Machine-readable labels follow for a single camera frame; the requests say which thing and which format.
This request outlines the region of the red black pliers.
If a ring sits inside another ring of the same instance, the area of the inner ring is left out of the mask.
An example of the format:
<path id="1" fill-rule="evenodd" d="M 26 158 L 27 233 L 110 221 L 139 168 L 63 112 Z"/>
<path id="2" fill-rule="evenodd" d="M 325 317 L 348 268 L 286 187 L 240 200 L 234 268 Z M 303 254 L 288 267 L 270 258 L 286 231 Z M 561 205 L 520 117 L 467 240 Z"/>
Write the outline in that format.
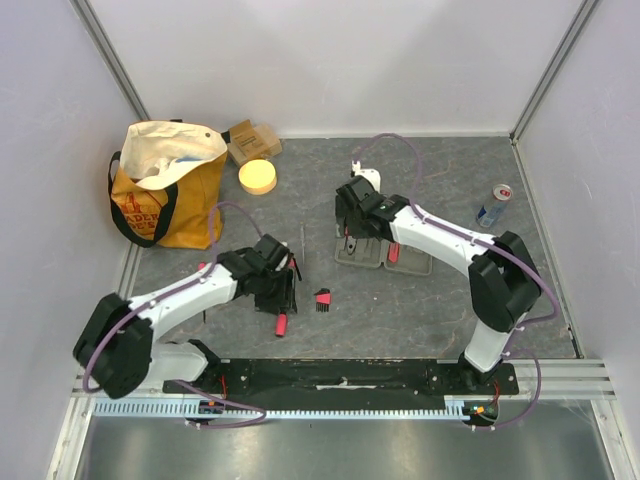
<path id="1" fill-rule="evenodd" d="M 348 255 L 353 255 L 357 247 L 357 239 L 352 236 L 345 238 L 345 251 Z"/>

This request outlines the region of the grey plastic tool case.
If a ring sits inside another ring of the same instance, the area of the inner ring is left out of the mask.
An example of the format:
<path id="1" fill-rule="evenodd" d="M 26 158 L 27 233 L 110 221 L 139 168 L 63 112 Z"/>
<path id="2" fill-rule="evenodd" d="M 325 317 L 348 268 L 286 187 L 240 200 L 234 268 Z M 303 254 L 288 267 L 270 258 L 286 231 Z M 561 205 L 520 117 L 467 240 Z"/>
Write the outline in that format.
<path id="1" fill-rule="evenodd" d="M 432 272 L 432 257 L 415 248 L 400 245 L 399 259 L 396 264 L 388 262 L 388 248 L 391 242 L 376 238 L 357 239 L 353 255 L 345 251 L 345 238 L 341 226 L 336 225 L 336 246 L 334 259 L 337 263 L 367 269 L 385 268 L 403 275 L 428 276 Z"/>

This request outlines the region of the large red screwdriver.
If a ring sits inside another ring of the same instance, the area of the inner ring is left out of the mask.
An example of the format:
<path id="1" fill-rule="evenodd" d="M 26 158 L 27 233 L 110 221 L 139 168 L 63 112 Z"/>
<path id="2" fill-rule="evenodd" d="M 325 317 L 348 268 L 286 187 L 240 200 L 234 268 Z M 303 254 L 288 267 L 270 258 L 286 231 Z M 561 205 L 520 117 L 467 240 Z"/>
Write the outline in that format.
<path id="1" fill-rule="evenodd" d="M 280 313 L 277 316 L 274 334 L 278 338 L 283 338 L 287 333 L 288 328 L 288 315 L 286 313 Z"/>

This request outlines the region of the red utility knife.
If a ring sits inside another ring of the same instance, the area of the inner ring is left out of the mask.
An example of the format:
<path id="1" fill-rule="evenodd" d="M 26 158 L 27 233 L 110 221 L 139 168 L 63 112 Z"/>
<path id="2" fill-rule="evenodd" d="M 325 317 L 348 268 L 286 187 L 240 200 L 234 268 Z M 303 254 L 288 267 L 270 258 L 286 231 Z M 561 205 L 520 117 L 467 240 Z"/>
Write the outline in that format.
<path id="1" fill-rule="evenodd" d="M 388 248 L 388 262 L 390 264 L 396 264 L 399 259 L 400 245 L 398 243 L 391 243 Z"/>

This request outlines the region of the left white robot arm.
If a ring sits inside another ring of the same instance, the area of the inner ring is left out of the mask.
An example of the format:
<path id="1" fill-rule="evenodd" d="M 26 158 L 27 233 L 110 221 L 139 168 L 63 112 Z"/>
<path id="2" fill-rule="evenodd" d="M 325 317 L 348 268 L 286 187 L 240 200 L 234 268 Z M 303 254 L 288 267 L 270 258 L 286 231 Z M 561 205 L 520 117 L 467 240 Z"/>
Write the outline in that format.
<path id="1" fill-rule="evenodd" d="M 238 298 L 274 316 L 297 309 L 302 277 L 294 253 L 269 234 L 253 247 L 224 252 L 196 273 L 165 288 L 124 299 L 116 293 L 97 303 L 73 348 L 84 368 L 83 388 L 121 399 L 154 382 L 185 381 L 210 392 L 220 380 L 220 359 L 197 339 L 164 343 L 173 328 Z"/>

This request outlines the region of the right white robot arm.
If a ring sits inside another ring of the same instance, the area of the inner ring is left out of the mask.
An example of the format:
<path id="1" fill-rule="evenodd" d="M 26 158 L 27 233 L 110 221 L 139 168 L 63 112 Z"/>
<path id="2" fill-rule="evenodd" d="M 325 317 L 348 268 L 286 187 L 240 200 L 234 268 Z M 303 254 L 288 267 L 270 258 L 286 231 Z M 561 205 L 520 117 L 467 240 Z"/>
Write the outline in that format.
<path id="1" fill-rule="evenodd" d="M 540 276 L 523 240 L 465 230 L 435 217 L 400 195 L 384 195 L 361 175 L 336 190 L 335 214 L 347 237 L 376 238 L 411 247 L 462 273 L 469 281 L 476 326 L 460 355 L 458 381 L 483 392 L 517 324 L 542 293 Z"/>

